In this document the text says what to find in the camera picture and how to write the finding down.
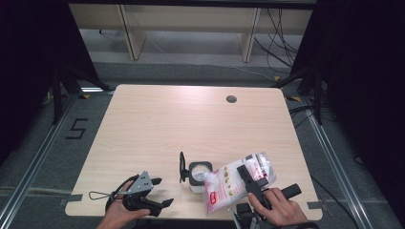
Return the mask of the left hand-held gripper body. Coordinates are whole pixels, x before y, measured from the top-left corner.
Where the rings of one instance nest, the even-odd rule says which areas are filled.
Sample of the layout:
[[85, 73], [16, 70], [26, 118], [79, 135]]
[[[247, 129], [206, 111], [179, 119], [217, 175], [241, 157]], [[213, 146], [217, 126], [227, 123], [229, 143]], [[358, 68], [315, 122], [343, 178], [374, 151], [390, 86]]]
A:
[[161, 212], [160, 203], [147, 198], [154, 186], [149, 174], [142, 172], [123, 194], [124, 207], [129, 211], [149, 209], [150, 216], [157, 217]]

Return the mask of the aluminium floor rail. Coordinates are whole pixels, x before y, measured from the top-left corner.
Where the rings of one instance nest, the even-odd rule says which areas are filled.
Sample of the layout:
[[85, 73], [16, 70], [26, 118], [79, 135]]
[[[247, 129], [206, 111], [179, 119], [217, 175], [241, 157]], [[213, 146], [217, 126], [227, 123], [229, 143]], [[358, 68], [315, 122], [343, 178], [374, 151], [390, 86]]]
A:
[[332, 147], [330, 140], [321, 124], [318, 123], [315, 118], [315, 112], [307, 111], [310, 125], [317, 136], [327, 161], [330, 164], [331, 170], [337, 180], [339, 188], [351, 209], [354, 221], [357, 223], [359, 229], [373, 229], [367, 211], [359, 198], [358, 194], [354, 190], [350, 179], [345, 172], [340, 160], [338, 159], [334, 148]]
[[62, 106], [62, 111], [59, 117], [52, 122], [47, 134], [37, 148], [32, 161], [28, 165], [24, 175], [21, 177], [17, 185], [12, 189], [11, 196], [0, 210], [0, 229], [9, 229], [19, 207], [21, 206], [26, 194], [28, 193], [33, 181], [35, 180], [40, 168], [42, 167], [53, 143], [64, 124], [66, 116], [75, 101], [78, 94], [70, 94]]

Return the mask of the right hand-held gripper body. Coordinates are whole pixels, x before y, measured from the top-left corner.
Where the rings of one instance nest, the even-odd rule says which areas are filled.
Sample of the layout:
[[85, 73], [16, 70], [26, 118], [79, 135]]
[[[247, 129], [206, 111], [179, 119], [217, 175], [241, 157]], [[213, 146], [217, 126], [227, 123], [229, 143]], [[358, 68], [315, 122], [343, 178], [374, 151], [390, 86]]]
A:
[[[302, 193], [297, 184], [292, 184], [282, 189], [281, 192], [286, 199], [293, 198]], [[259, 222], [260, 217], [253, 212], [247, 202], [236, 205], [235, 225], [237, 229], [260, 229]]]

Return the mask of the red and white sugar bag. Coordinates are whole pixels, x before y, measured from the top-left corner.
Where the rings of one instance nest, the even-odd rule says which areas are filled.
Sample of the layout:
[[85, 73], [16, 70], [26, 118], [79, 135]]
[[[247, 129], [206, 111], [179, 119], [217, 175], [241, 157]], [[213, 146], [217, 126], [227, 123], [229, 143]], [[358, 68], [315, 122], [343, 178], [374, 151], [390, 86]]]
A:
[[215, 172], [204, 174], [206, 213], [211, 214], [247, 196], [245, 182], [238, 168], [245, 166], [254, 181], [264, 190], [276, 180], [266, 153], [255, 153], [229, 163]]

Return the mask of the person's left hand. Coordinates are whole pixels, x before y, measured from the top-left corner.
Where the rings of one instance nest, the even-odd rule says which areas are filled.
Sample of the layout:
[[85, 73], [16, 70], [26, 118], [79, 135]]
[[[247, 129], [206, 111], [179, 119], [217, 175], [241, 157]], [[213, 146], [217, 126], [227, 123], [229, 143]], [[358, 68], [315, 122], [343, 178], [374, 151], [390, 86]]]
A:
[[122, 198], [118, 197], [112, 201], [96, 229], [123, 229], [135, 219], [144, 218], [149, 214], [149, 209], [127, 210], [122, 203]]

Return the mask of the black tripod stand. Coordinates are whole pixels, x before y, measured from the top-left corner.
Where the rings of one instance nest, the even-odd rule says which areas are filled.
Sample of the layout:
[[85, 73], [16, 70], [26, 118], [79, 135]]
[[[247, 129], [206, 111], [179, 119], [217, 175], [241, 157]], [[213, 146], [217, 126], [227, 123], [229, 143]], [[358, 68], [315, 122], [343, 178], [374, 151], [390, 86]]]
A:
[[313, 105], [315, 120], [322, 125], [321, 103], [322, 103], [322, 75], [314, 67], [305, 67], [295, 73], [290, 73], [289, 77], [277, 82], [274, 88], [281, 89], [294, 80], [300, 79], [297, 92], [299, 95], [309, 95], [313, 92]]
[[96, 73], [87, 74], [78, 68], [67, 64], [59, 64], [53, 70], [53, 124], [56, 124], [63, 115], [61, 87], [63, 85], [68, 94], [79, 94], [81, 88], [77, 81], [84, 80], [99, 87], [102, 91], [110, 92], [113, 88], [98, 79]]

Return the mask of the black curtain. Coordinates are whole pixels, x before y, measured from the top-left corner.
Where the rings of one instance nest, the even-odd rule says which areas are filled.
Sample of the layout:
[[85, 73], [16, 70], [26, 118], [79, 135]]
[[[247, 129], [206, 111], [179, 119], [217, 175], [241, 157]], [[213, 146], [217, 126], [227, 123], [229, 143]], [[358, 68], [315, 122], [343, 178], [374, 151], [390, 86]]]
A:
[[68, 3], [0, 0], [0, 165], [21, 142], [58, 76], [98, 76]]
[[293, 69], [330, 106], [405, 226], [405, 0], [315, 0]]

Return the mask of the person's right hand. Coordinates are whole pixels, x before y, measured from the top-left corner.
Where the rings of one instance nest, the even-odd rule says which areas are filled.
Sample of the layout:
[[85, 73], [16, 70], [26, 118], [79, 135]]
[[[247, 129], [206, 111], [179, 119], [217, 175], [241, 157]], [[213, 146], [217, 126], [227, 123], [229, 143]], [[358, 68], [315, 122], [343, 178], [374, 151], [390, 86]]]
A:
[[307, 223], [309, 220], [298, 203], [287, 200], [279, 188], [264, 191], [265, 198], [271, 205], [267, 209], [253, 194], [248, 193], [248, 201], [254, 210], [275, 226], [290, 226]]

